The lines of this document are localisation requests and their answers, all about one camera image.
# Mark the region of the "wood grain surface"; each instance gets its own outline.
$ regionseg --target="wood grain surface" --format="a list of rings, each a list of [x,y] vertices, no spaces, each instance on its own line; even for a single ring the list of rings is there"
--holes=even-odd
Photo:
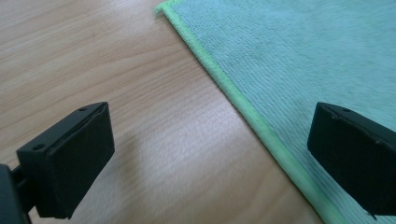
[[[0,1],[0,162],[108,101],[116,153],[70,220],[321,223],[193,57],[161,0]]]

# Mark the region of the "light blue cloth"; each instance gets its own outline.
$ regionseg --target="light blue cloth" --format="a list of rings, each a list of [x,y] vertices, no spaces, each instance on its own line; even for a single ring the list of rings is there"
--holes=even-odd
[[[306,147],[317,102],[396,131],[396,1],[184,0],[172,8],[346,221],[396,223],[375,222]]]

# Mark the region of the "screw hole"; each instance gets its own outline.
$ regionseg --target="screw hole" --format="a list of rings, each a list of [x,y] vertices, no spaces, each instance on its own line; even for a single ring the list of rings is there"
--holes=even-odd
[[[44,144],[38,144],[37,146],[33,147],[33,150],[40,150],[41,148],[43,148],[45,145]]]

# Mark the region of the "microfiber cloth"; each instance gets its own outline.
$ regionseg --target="microfiber cloth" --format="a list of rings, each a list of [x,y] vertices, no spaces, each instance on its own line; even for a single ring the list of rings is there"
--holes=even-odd
[[[317,102],[396,131],[396,1],[176,0],[156,10],[325,222],[396,223],[375,221],[306,146]]]

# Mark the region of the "green cloth edge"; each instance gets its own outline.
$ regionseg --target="green cloth edge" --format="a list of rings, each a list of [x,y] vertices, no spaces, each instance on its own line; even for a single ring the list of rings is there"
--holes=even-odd
[[[326,223],[347,223],[338,209],[318,187],[304,167],[297,162],[294,156],[285,148],[282,142],[271,131],[266,121],[260,116],[251,103],[242,95],[212,56],[204,49],[195,35],[184,24],[176,12],[172,9],[174,4],[183,0],[170,0],[159,4],[154,12],[160,12],[168,18],[177,32],[187,43],[205,70],[213,77],[218,86],[230,99],[231,103],[241,112],[249,126],[255,131],[278,164],[288,174],[294,184],[301,190],[305,198],[315,207],[320,217]]]

